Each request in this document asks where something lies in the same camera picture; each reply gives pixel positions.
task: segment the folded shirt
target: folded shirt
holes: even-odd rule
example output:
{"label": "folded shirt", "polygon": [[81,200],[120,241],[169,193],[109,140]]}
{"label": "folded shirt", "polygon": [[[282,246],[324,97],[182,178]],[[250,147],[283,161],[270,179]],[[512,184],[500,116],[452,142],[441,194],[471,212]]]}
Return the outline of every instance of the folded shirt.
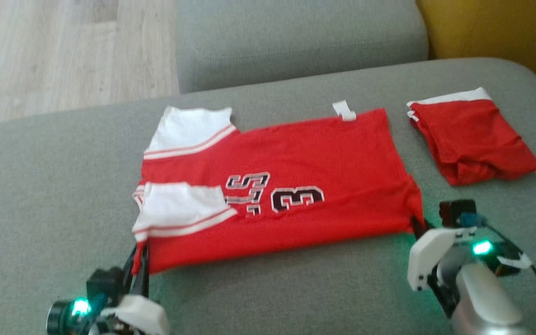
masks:
{"label": "folded shirt", "polygon": [[536,158],[482,87],[407,106],[411,123],[451,185],[515,180],[536,171]]}

